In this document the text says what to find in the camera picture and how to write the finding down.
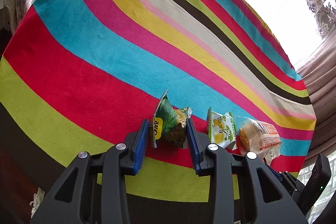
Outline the large clear bread bag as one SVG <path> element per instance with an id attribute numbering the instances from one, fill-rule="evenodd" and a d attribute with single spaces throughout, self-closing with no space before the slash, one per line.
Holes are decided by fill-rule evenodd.
<path id="1" fill-rule="evenodd" d="M 254 152 L 266 164 L 281 155 L 281 139 L 274 125 L 244 119 L 238 130 L 238 149 L 242 155 Z"/>

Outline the dark green snack packet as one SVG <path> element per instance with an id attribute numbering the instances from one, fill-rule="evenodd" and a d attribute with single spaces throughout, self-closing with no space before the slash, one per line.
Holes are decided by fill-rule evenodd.
<path id="1" fill-rule="evenodd" d="M 162 94 L 150 121 L 151 145 L 157 148 L 158 141 L 162 139 L 179 148 L 187 148 L 186 122 L 191 118 L 193 109 L 173 108 L 167 97 L 168 92 L 169 89 Z"/>

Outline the beige brown curtain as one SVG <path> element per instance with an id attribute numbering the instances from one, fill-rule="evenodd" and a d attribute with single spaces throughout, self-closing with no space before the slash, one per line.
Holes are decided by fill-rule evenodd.
<path id="1" fill-rule="evenodd" d="M 315 116 L 313 138 L 303 166 L 311 165 L 318 154 L 335 151 L 335 33 L 332 33 L 299 68 Z"/>

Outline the white green lemon snack packet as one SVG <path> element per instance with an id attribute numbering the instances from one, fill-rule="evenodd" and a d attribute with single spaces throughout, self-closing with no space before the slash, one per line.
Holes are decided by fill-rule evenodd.
<path id="1" fill-rule="evenodd" d="M 207 111 L 207 132 L 211 143 L 231 151 L 237 148 L 236 125 L 231 112 L 219 114 L 209 107 Z"/>

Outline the colourful striped cloth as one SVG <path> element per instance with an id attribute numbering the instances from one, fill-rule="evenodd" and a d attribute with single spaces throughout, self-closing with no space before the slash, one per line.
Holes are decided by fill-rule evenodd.
<path id="1" fill-rule="evenodd" d="M 49 191 L 80 151 L 106 151 L 162 94 L 274 125 L 271 166 L 297 176 L 316 117 L 301 77 L 244 0 L 35 0 L 1 57 L 2 193 Z"/>

